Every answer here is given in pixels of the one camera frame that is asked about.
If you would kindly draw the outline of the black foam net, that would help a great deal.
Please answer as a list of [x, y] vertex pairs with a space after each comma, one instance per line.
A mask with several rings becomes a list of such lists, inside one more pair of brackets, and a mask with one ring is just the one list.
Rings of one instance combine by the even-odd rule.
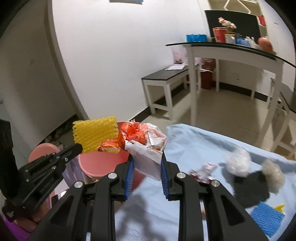
[[262, 171], [250, 173], [245, 178], [235, 177], [234, 197], [244, 209], [251, 208], [269, 199], [267, 180]]

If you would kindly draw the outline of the blue foam net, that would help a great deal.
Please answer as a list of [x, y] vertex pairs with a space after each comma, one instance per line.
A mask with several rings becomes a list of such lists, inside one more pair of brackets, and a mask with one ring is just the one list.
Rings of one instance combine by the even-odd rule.
[[265, 235], [272, 237], [280, 228], [285, 214], [265, 202], [260, 202], [255, 209], [253, 209], [250, 216]]

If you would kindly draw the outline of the red white wrapper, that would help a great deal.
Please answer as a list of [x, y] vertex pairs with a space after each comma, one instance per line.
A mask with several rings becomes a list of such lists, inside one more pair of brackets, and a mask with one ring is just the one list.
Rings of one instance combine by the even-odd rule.
[[216, 169], [216, 164], [205, 163], [200, 169], [191, 170], [189, 175], [198, 182], [209, 184], [212, 180], [214, 180], [211, 175]]

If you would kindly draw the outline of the yellow foam net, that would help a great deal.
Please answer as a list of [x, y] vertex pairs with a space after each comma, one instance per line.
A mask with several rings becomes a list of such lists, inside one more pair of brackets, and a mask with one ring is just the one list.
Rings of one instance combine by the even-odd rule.
[[77, 120], [72, 126], [74, 142], [82, 146], [82, 153], [97, 151], [101, 142], [116, 138], [119, 130], [117, 118], [109, 116], [95, 120]]

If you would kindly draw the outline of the white foam net ball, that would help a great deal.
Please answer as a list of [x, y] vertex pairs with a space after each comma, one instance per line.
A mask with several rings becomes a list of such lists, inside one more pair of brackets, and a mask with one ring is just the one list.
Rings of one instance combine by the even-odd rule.
[[232, 152], [225, 155], [225, 163], [227, 171], [237, 177], [245, 178], [251, 171], [250, 153], [238, 145]]

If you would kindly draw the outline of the orange white paper bag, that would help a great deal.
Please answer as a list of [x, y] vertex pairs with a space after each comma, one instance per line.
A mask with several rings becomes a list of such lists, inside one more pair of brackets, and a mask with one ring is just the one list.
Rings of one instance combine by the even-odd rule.
[[114, 154], [120, 150], [127, 151], [132, 155], [139, 173], [159, 181], [161, 159], [167, 142], [167, 136], [157, 126], [131, 120], [122, 123], [116, 138], [101, 142], [98, 151]]

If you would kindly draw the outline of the pink purple child chair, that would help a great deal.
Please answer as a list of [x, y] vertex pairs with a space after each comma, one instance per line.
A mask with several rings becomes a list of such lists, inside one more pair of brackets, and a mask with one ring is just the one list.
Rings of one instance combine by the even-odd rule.
[[62, 181], [66, 163], [77, 154], [75, 145], [43, 155], [22, 168], [16, 166], [11, 147], [1, 148], [1, 192], [6, 199], [6, 221], [31, 233], [48, 213], [47, 199]]

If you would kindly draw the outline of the right black-top bench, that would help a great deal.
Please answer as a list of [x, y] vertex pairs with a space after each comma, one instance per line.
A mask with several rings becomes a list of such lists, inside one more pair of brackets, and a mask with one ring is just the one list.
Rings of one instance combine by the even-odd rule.
[[282, 138], [287, 131], [290, 121], [295, 121], [295, 90], [291, 90], [286, 84], [282, 83], [280, 86], [279, 99], [280, 104], [276, 107], [275, 114], [281, 116], [282, 111], [285, 111], [285, 117], [270, 151], [274, 152], [275, 149], [280, 146], [289, 151], [287, 158], [291, 159], [295, 157], [295, 143], [287, 144], [282, 141]]

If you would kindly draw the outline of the black-top bench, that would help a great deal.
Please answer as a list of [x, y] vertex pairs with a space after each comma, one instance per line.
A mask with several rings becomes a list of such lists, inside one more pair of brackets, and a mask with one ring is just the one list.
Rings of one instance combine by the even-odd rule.
[[[142, 78], [145, 94], [148, 100], [149, 109], [152, 114], [156, 113], [156, 109], [168, 112], [169, 119], [173, 119], [173, 101], [171, 97], [171, 85], [180, 79], [183, 81], [184, 87], [190, 86], [191, 94], [191, 125], [196, 125], [197, 115], [197, 92], [201, 90], [201, 66], [196, 65], [191, 71], [187, 67], [182, 70], [159, 70], [155, 73]], [[152, 94], [149, 90], [150, 86], [160, 86], [164, 89], [166, 105], [154, 103]]]
[[289, 151], [287, 158], [291, 159], [295, 157], [295, 143], [287, 144], [282, 141], [282, 138], [287, 131], [290, 121], [295, 121], [295, 90], [291, 90], [286, 84], [282, 83], [280, 86], [279, 99], [280, 104], [276, 107], [275, 114], [281, 116], [282, 111], [285, 111], [285, 117], [270, 151], [274, 152], [275, 149], [280, 146]]

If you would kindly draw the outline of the paper on bench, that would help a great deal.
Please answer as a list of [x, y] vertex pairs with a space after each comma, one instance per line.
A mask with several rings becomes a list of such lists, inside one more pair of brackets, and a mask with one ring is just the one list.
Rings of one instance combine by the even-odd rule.
[[173, 71], [173, 70], [183, 70], [186, 67], [184, 64], [174, 64], [172, 66], [169, 66], [165, 70]]

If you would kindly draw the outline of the white glass-top table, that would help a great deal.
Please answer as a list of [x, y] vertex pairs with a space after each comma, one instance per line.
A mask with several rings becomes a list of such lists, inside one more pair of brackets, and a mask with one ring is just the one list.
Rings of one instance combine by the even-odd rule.
[[260, 148], [263, 138], [271, 125], [273, 115], [276, 111], [278, 98], [280, 97], [280, 87], [282, 83], [283, 64], [295, 67], [289, 61], [266, 51], [258, 50], [252, 47], [228, 44], [228, 43], [212, 43], [212, 42], [179, 42], [167, 44], [167, 46], [182, 45], [187, 51], [189, 81], [191, 94], [191, 125], [196, 125], [197, 115], [197, 90], [196, 90], [196, 70], [195, 58], [212, 58], [218, 60], [233, 61], [257, 68], [270, 71], [275, 74], [275, 87], [271, 100], [271, 104], [264, 122], [259, 132], [255, 146]]

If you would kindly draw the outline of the pink white shopping bag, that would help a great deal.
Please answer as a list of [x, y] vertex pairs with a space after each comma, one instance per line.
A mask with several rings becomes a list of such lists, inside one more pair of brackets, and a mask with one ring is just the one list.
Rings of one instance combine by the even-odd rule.
[[174, 64], [188, 64], [187, 50], [183, 45], [171, 46]]

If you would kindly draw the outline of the blue bag on table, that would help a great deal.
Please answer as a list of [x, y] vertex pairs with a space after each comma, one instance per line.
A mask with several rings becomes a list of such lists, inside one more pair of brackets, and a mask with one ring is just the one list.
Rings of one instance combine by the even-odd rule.
[[191, 34], [186, 35], [187, 42], [207, 42], [207, 36], [205, 34]]

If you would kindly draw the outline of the red cylindrical tin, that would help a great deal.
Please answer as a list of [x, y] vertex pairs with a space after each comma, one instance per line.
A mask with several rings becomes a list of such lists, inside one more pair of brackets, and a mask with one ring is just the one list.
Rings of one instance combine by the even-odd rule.
[[215, 27], [212, 30], [213, 30], [213, 34], [215, 37], [215, 41], [217, 43], [225, 43], [226, 42], [225, 34], [227, 33], [227, 31], [226, 31], [225, 27]]

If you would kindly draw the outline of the pink flower bouquet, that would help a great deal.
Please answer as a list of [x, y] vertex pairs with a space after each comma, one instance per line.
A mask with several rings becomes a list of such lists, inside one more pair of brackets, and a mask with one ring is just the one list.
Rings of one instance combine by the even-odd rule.
[[237, 27], [234, 23], [232, 23], [231, 21], [228, 21], [222, 17], [219, 17], [218, 18], [218, 22], [226, 28], [226, 32], [229, 33], [229, 32], [234, 32]]

